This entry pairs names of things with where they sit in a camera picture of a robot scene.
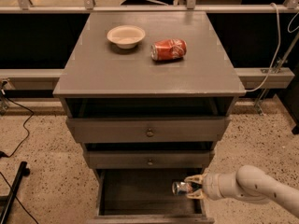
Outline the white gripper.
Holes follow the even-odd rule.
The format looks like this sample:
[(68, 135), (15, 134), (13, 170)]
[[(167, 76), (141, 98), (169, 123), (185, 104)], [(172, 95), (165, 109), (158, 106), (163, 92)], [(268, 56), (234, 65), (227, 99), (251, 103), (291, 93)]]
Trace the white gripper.
[(187, 197), (189, 199), (203, 200), (206, 197), (213, 201), (222, 199), (220, 185), (219, 185), (219, 174), (203, 174), (203, 175), (190, 175), (187, 176), (184, 181), (192, 182), (199, 185), (202, 185), (202, 189), (198, 189), (195, 192), (188, 193)]

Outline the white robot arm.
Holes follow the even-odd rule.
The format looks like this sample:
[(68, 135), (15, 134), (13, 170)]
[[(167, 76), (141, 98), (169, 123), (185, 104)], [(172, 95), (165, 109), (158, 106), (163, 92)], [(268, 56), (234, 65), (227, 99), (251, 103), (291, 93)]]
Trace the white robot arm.
[(230, 174), (192, 175), (186, 177), (184, 181), (201, 186), (200, 189), (187, 194), (190, 199), (208, 198), (217, 201), (233, 198), (246, 203), (272, 201), (295, 217), (299, 217), (299, 190), (278, 182), (252, 165), (241, 166)]

